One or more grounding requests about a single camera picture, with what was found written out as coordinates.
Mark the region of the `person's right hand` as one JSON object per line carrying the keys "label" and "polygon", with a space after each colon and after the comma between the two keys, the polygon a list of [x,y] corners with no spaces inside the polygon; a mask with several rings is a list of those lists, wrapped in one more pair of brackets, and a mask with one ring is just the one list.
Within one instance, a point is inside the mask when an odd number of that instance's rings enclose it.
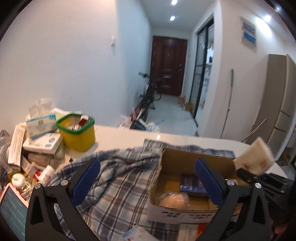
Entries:
{"label": "person's right hand", "polygon": [[279,225],[276,222],[273,222],[271,226],[271,240],[290,240],[290,227],[290,223]]}

